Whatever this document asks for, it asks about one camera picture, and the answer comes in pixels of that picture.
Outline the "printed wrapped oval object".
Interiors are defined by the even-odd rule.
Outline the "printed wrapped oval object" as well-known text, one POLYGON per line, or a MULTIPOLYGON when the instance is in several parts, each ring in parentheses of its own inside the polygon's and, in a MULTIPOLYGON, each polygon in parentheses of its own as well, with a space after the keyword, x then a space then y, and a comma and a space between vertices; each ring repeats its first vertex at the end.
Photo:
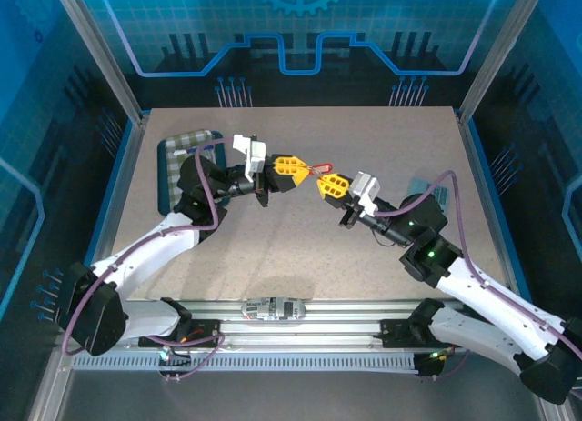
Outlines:
POLYGON ((241 307, 244 318, 259 321, 286 321, 303 319, 306 306, 298 298, 269 296, 248 299, 241 307))

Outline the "aluminium corner post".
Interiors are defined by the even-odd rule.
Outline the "aluminium corner post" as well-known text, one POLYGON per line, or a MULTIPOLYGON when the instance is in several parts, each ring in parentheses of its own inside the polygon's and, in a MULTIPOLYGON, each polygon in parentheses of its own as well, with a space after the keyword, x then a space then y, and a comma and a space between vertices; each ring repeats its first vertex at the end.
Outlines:
POLYGON ((85 1, 59 1, 128 119, 133 125, 140 126, 143 122, 141 107, 85 1))
POLYGON ((477 72, 458 109, 457 121, 460 127, 468 126, 469 120, 476 112, 507 56, 514 48, 538 2, 539 0, 516 0, 512 6, 499 34, 487 53, 484 63, 477 72))

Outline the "grey metal panel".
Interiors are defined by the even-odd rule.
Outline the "grey metal panel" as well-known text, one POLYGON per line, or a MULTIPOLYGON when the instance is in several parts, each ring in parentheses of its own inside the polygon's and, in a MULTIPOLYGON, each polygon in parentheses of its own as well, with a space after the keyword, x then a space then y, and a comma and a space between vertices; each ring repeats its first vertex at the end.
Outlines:
POLYGON ((501 368, 472 360, 435 383, 375 373, 76 372, 58 421, 540 421, 501 368))

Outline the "green checked cloth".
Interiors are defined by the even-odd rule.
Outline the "green checked cloth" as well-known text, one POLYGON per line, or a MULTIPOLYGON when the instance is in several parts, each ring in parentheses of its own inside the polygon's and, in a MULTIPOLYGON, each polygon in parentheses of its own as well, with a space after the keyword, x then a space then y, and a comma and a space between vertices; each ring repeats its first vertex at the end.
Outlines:
POLYGON ((213 134, 210 130, 207 129, 187 132, 181 135, 174 135, 166 139, 166 173, 169 202, 171 206, 176 205, 181 196, 181 189, 177 185, 180 178, 181 166, 186 161, 186 159, 192 155, 174 156, 174 150, 197 146, 200 143, 212 139, 213 134))

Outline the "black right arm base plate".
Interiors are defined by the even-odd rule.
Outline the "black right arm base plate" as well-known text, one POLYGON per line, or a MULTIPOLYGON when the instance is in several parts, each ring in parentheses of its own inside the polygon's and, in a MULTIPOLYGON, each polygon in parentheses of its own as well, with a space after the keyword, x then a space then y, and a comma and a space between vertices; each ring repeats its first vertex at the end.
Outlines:
POLYGON ((374 335, 383 348, 446 348, 453 346, 436 340, 427 330, 414 330, 407 319, 383 319, 374 335))

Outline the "teal tray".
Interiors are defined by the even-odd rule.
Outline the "teal tray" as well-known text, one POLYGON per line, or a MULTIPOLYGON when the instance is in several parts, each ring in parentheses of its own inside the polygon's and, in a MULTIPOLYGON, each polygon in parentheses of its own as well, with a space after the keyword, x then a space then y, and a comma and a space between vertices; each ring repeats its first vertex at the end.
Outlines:
MULTIPOLYGON (((218 139, 218 138, 223 137, 223 135, 220 132, 213 131, 213 130, 210 130, 210 131, 213 134, 213 139, 218 139)), ((170 205, 169 194, 168 194, 168 183, 167 183, 167 173, 166 173, 166 139, 161 140, 156 148, 156 155, 157 155, 157 210, 158 210, 159 214, 162 216, 168 215, 174 208, 174 206, 170 205)))

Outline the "aluminium rail frame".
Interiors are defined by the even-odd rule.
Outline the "aluminium rail frame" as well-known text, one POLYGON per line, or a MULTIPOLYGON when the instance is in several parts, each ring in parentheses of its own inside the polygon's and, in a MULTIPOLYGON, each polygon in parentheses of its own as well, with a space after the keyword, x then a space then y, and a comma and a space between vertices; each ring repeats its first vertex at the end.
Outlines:
POLYGON ((157 301, 121 301, 94 297, 74 314, 77 299, 55 302, 55 322, 91 356, 101 356, 115 346, 137 344, 140 337, 156 340, 169 336, 181 322, 191 319, 220 321, 217 346, 357 346, 374 338, 383 319, 412 318, 412 307, 400 303, 304 303, 303 319, 259 321, 243 317, 236 302, 181 304, 172 298, 157 301))

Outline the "blue grey calculator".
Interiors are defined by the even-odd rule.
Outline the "blue grey calculator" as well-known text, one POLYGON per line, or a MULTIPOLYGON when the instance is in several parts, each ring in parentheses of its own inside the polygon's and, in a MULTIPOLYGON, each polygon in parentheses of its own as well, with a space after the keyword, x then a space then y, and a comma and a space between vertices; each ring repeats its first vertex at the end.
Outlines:
MULTIPOLYGON (((409 185, 408 185, 407 195, 412 196, 412 195, 416 195, 416 194, 423 194, 426 192, 426 190, 431 185, 432 184, 426 180, 419 179, 419 178, 412 178, 409 182, 409 185)), ((448 205, 449 205, 449 197, 450 197, 449 189, 445 186, 438 185, 432 191, 432 195, 436 199, 436 201, 438 202, 443 214, 446 215, 448 205)))

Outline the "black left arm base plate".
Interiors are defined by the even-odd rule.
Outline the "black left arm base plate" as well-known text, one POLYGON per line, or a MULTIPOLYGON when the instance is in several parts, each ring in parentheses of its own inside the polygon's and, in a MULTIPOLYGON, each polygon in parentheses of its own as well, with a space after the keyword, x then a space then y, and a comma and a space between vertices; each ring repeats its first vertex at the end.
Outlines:
POLYGON ((181 322, 169 336, 158 336, 156 340, 148 337, 138 339, 139 347, 187 348, 191 346, 214 348, 219 344, 220 321, 214 319, 191 319, 181 322))

